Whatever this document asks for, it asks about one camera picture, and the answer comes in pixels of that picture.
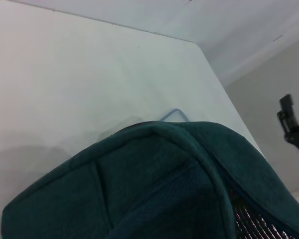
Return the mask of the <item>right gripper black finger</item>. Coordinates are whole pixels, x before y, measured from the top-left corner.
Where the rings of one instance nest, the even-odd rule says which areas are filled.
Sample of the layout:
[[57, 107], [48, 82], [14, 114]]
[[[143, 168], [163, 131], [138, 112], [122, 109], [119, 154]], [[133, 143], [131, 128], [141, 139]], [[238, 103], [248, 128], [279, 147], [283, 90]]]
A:
[[287, 94], [279, 100], [281, 110], [277, 113], [277, 118], [284, 132], [291, 132], [298, 126], [298, 121], [293, 111], [293, 100], [291, 94]]

